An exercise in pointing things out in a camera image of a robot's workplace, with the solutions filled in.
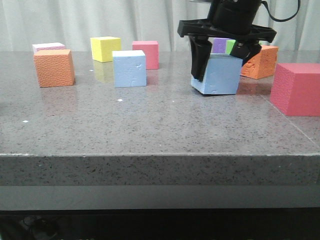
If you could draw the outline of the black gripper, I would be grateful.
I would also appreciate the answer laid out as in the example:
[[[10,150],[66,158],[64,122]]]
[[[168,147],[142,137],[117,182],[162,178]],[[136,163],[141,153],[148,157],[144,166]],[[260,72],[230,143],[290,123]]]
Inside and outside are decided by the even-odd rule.
[[[253,24],[261,4],[260,0],[213,0],[206,18],[179,21],[178,35],[189,36],[191,74],[196,80],[204,79],[212,50],[209,38],[237,40],[230,55],[242,59],[242,66],[260,53],[262,46],[258,41],[274,40],[275,30]]]

